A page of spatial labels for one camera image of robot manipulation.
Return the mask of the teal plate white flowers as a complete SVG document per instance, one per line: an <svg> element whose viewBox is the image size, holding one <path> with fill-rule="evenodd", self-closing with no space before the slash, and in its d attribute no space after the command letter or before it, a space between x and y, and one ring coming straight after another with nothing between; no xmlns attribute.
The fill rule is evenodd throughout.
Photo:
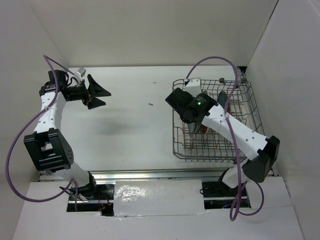
<svg viewBox="0 0 320 240"><path fill-rule="evenodd" d="M190 135L195 134L195 126L196 126L197 124L200 124L200 123L192 122L192 123L188 123L188 124L187 124L188 132L189 132Z"/></svg>

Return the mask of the red plate blue flower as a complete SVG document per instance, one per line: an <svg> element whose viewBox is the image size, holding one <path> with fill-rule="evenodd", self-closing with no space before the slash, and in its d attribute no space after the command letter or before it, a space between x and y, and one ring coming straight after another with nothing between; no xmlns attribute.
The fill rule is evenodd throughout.
<svg viewBox="0 0 320 240"><path fill-rule="evenodd" d="M207 134L208 133L208 131L209 131L209 128L207 127L207 126L205 126L205 125L201 125L201 132L202 132L202 134Z"/></svg>

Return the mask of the dark teal plate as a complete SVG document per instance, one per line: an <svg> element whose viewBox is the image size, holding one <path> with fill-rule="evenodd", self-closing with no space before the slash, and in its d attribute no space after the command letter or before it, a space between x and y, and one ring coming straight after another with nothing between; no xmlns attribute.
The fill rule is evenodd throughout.
<svg viewBox="0 0 320 240"><path fill-rule="evenodd" d="M217 97L218 104L220 104L224 108L227 103L227 100L228 100L227 93L225 91L221 91Z"/></svg>

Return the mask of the cream plate tree pattern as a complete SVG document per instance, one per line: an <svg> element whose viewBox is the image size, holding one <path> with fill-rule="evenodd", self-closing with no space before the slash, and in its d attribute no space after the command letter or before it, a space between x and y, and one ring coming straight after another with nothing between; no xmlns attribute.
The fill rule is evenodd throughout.
<svg viewBox="0 0 320 240"><path fill-rule="evenodd" d="M197 125L195 126L194 133L196 134L196 133L198 133L200 130L201 130L201 124L197 124Z"/></svg>

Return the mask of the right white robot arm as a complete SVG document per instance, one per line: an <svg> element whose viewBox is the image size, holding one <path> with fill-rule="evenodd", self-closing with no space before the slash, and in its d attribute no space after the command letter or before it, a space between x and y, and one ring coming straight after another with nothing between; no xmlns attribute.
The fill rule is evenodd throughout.
<svg viewBox="0 0 320 240"><path fill-rule="evenodd" d="M233 143L237 153L245 155L245 162L238 162L224 174L218 184L220 194L230 196L242 183L265 180L278 158L280 140L277 137L266 137L250 129L205 93L192 96L176 88L165 101L184 123L198 123L216 131Z"/></svg>

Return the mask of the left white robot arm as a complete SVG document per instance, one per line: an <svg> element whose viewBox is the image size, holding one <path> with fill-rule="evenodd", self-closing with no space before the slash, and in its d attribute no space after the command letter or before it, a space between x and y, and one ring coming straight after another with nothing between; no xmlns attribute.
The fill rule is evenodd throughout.
<svg viewBox="0 0 320 240"><path fill-rule="evenodd" d="M84 68L79 68L72 76L76 82L72 85L67 72L49 71L49 81L39 91L44 113L39 117L33 133L24 137L23 143L38 171L57 174L66 181L75 180L78 188L72 190L72 193L92 200L99 193L96 180L89 171L75 162L72 147L60 130L67 102L81 101L92 110L105 106L106 103L101 98L112 95L90 74L87 75L89 86L86 86L83 79L85 72Z"/></svg>

